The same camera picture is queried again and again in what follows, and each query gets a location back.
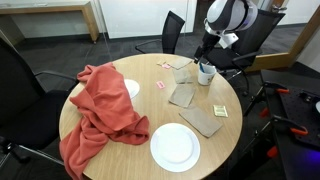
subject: mesh chair back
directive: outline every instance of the mesh chair back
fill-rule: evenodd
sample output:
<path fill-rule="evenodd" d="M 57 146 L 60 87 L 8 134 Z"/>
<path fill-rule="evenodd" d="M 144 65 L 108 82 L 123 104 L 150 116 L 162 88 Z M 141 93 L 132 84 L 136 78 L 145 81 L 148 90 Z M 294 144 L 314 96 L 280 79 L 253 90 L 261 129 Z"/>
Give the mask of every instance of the mesh chair back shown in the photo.
<path fill-rule="evenodd" d="M 44 90 L 23 58 L 0 38 L 0 126 L 37 101 Z"/>
<path fill-rule="evenodd" d="M 166 54 L 174 54 L 184 20 L 169 11 L 162 31 L 162 50 Z"/>
<path fill-rule="evenodd" d="M 258 51 L 284 15 L 259 9 L 256 21 L 252 26 L 247 30 L 236 32 L 239 40 L 233 44 L 232 50 L 239 55 Z M 248 60 L 253 62 L 254 59 L 255 57 L 252 57 Z"/>

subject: white cup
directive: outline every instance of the white cup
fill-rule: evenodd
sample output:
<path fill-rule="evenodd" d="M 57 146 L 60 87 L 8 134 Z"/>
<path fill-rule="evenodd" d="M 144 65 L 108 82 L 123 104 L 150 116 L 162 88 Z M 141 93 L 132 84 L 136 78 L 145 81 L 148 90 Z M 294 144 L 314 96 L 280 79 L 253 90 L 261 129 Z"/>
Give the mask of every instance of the white cup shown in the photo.
<path fill-rule="evenodd" d="M 198 73 L 198 82 L 201 85 L 210 85 L 212 78 L 217 73 L 217 69 L 215 66 L 210 66 L 207 64 L 201 63 L 204 72 L 199 67 L 199 73 Z"/>

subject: black office chair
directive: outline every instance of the black office chair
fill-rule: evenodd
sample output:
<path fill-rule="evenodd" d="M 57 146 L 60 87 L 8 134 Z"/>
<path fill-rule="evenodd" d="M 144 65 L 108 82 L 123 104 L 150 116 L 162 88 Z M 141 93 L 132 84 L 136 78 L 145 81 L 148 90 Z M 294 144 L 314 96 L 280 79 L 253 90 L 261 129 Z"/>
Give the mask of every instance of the black office chair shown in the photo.
<path fill-rule="evenodd" d="M 15 148 L 22 148 L 58 164 L 63 162 L 39 150 L 48 146 L 59 135 L 60 112 L 72 88 L 75 78 L 52 71 L 34 74 L 24 59 L 0 38 L 0 149 L 20 163 L 29 157 L 18 156 Z M 46 92 L 37 76 L 49 74 L 70 80 L 67 90 Z"/>
<path fill-rule="evenodd" d="M 239 40 L 232 45 L 231 49 L 214 48 L 204 55 L 204 58 L 221 71 L 236 70 L 236 73 L 228 80 L 243 74 L 246 80 L 246 90 L 243 95 L 248 95 L 249 82 L 245 69 L 253 64 L 257 55 L 261 54 L 261 45 L 284 15 L 259 9 L 253 25 L 247 30 L 236 32 Z"/>
<path fill-rule="evenodd" d="M 151 40 L 138 44 L 135 46 L 135 49 L 145 54 L 146 52 L 141 50 L 139 48 L 140 46 L 149 43 L 162 42 L 162 52 L 165 54 L 174 54 L 180 31 L 184 23 L 185 21 L 183 19 L 181 19 L 178 15 L 174 14 L 173 12 L 169 11 L 163 26 L 162 39 Z"/>

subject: floor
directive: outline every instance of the floor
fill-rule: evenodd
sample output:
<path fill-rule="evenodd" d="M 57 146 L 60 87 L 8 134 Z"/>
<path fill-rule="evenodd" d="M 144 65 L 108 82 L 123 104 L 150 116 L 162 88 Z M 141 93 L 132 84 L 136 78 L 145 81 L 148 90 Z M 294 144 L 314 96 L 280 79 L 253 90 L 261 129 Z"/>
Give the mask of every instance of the floor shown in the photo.
<path fill-rule="evenodd" d="M 200 2 L 197 7 L 197 16 L 195 31 L 193 34 L 182 35 L 178 41 L 176 54 L 193 58 L 197 46 L 202 44 L 202 36 L 204 33 L 202 20 L 205 16 L 209 2 Z M 263 54 L 287 52 L 297 36 L 303 30 L 303 26 L 282 27 L 277 28 L 269 36 L 262 46 Z M 22 57 L 25 58 L 34 72 L 50 69 L 53 71 L 62 72 L 71 76 L 76 76 L 77 73 L 83 70 L 84 66 L 101 65 L 106 62 L 114 61 L 123 57 L 139 54 L 134 45 L 147 40 L 148 38 L 127 38 L 109 40 L 107 35 L 101 34 L 97 44 L 89 41 L 89 36 L 68 36 L 60 38 L 35 38 L 26 39 L 16 46 Z M 160 52 L 160 45 L 148 46 L 147 51 Z M 317 73 L 309 70 L 302 64 L 295 64 L 289 71 L 301 73 L 305 75 L 315 76 Z M 51 79 L 43 78 L 48 89 L 53 87 Z M 261 81 L 259 74 L 253 73 L 249 75 L 251 85 L 250 94 L 248 97 L 241 96 L 243 86 L 245 84 L 243 78 L 235 78 L 230 81 L 238 94 L 243 110 L 248 105 L 251 95 L 260 87 Z M 244 118 L 244 126 L 240 141 L 237 148 L 232 153 L 228 161 L 219 168 L 207 179 L 227 179 L 227 172 L 230 167 L 239 158 L 244 146 L 254 136 L 254 132 L 266 123 L 259 120 L 256 114 L 264 107 L 264 104 L 258 104 L 249 117 Z M 59 140 L 54 141 L 44 151 L 59 157 L 58 150 Z M 9 157 L 6 164 L 0 168 L 0 179 L 5 180 L 28 180 L 28 179 L 70 179 L 64 170 L 64 167 L 51 163 L 41 157 L 32 156 L 31 162 L 28 164 L 18 164 L 12 157 Z M 274 159 L 269 161 L 264 167 L 252 174 L 247 179 L 284 179 L 281 173 L 279 162 Z"/>

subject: red cloth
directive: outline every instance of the red cloth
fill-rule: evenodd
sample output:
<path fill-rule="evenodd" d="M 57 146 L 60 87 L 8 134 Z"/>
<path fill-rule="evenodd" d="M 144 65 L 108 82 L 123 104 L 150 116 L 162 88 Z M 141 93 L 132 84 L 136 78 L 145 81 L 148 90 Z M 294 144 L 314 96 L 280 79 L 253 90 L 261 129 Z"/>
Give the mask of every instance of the red cloth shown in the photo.
<path fill-rule="evenodd" d="M 112 63 L 98 67 L 87 65 L 78 79 L 86 82 L 86 86 L 70 101 L 83 117 L 60 142 L 65 168 L 73 179 L 83 179 L 82 173 L 90 158 L 109 139 L 135 145 L 149 139 L 149 120 L 133 110 L 123 76 Z"/>

